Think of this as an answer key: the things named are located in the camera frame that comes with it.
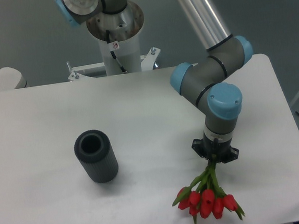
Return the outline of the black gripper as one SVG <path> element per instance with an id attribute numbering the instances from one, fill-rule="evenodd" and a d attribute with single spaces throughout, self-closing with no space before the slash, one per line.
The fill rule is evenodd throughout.
<path id="1" fill-rule="evenodd" d="M 217 138 L 209 139 L 206 135 L 202 139 L 194 139 L 192 149 L 201 158 L 209 162 L 229 163 L 238 159 L 239 150 L 231 145 L 232 139 L 222 142 Z"/>

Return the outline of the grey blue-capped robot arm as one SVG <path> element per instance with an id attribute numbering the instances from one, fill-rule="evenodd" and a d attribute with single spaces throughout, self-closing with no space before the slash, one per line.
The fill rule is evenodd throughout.
<path id="1" fill-rule="evenodd" d="M 205 118 L 204 135 L 192 143 L 194 151 L 209 162 L 228 163 L 238 158 L 231 145 L 233 131 L 241 111 L 242 94 L 225 80 L 252 57 L 251 43 L 233 36 L 211 0 L 177 0 L 208 57 L 193 65 L 181 63 L 171 74 L 176 92 L 200 110 Z M 72 26 L 86 24 L 100 42 L 107 75 L 141 71 L 138 33 L 144 16 L 130 0 L 55 0 L 60 12 Z"/>

